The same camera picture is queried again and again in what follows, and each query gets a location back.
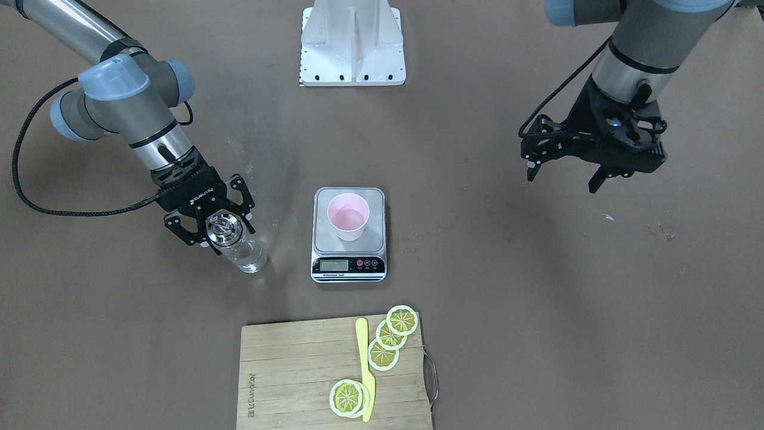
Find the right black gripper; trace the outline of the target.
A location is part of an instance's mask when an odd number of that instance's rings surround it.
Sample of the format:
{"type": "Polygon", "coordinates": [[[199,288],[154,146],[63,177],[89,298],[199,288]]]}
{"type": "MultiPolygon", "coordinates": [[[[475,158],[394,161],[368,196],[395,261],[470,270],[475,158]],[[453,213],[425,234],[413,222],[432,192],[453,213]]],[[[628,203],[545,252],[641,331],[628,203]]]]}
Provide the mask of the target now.
{"type": "Polygon", "coordinates": [[[151,180],[159,187],[156,202],[170,212],[164,217],[164,226],[189,247],[211,248],[207,224],[212,213],[202,210],[191,215],[196,201],[205,196],[223,196],[222,210],[239,218],[248,232],[256,234],[251,223],[255,202],[245,179],[233,174],[224,182],[199,150],[191,149],[166,168],[151,171],[151,180]],[[229,198],[229,192],[239,193],[241,201],[229,198]]]}

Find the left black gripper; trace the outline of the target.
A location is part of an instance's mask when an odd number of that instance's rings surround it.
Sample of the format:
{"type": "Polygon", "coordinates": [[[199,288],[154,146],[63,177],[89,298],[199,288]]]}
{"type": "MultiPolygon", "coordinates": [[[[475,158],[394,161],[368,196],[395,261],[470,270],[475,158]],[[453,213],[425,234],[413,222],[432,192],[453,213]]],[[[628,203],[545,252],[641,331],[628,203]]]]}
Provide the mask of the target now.
{"type": "Polygon", "coordinates": [[[535,179],[543,163],[568,155],[602,165],[589,180],[591,194],[608,179],[655,171],[667,158],[661,144],[667,124],[657,101],[647,101],[651,95],[651,84],[642,79],[633,100],[622,103],[589,77],[563,124],[537,115],[530,131],[519,131],[527,181],[535,179]]]}

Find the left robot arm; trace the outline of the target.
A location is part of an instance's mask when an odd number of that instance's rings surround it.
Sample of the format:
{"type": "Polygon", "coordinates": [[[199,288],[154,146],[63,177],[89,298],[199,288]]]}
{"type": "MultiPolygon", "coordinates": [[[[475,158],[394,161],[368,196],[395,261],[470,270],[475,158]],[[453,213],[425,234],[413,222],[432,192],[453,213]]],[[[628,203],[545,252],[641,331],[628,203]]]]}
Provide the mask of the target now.
{"type": "Polygon", "coordinates": [[[734,1],[546,1],[556,26],[615,23],[584,65],[594,65],[562,122],[535,109],[519,127],[526,177],[543,164],[576,157],[597,164],[590,193],[614,177],[652,173],[666,161],[667,128],[658,95],[710,25],[734,1]]]}

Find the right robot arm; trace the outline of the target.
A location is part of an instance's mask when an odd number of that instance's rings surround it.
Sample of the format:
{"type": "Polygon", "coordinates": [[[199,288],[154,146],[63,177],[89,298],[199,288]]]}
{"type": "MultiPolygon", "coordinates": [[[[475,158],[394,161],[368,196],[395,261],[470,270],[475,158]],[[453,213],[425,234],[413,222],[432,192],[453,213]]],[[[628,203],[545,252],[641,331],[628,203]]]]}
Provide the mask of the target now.
{"type": "Polygon", "coordinates": [[[187,245],[217,255],[255,233],[254,200],[245,180],[221,179],[183,130],[172,108],[195,93],[188,68],[156,60],[142,44],[82,1],[3,1],[88,61],[90,67],[50,90],[27,115],[12,154],[17,195],[31,209],[59,217],[109,217],[158,204],[164,225],[187,245]],[[151,173],[158,191],[150,198],[109,211],[49,210],[30,201],[19,180],[21,144],[47,100],[58,133],[77,142],[122,136],[151,173]]]}

